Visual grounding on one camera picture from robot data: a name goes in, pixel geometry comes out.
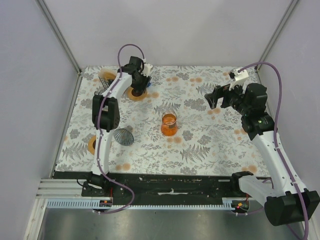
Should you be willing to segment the coffee filter package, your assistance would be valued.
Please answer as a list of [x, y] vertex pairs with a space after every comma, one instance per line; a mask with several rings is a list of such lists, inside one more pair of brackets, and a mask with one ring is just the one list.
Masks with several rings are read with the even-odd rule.
[[114, 72], [105, 68], [102, 68], [98, 73], [98, 78], [105, 90], [108, 89], [113, 83], [113, 81], [116, 79], [116, 76], [117, 75]]

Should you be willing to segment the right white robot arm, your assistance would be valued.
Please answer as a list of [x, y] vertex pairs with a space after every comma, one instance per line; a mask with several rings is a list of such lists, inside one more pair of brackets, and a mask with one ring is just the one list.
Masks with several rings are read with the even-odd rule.
[[273, 183], [267, 186], [248, 171], [237, 172], [231, 176], [230, 193], [253, 197], [273, 226], [310, 220], [320, 196], [301, 181], [280, 143], [275, 122], [266, 112], [266, 87], [259, 83], [250, 83], [245, 89], [241, 85], [217, 85], [204, 97], [211, 109], [222, 99], [221, 108], [232, 107], [241, 114], [242, 128], [261, 153]]

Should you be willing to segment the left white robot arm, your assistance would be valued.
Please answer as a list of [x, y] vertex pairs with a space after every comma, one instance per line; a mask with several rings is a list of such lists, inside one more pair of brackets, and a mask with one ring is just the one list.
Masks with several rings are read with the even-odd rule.
[[92, 99], [92, 122], [96, 128], [95, 162], [91, 171], [95, 175], [109, 172], [109, 155], [115, 129], [120, 123], [119, 102], [128, 88], [135, 96], [142, 96], [150, 83], [153, 65], [136, 56], [121, 66], [109, 87]]

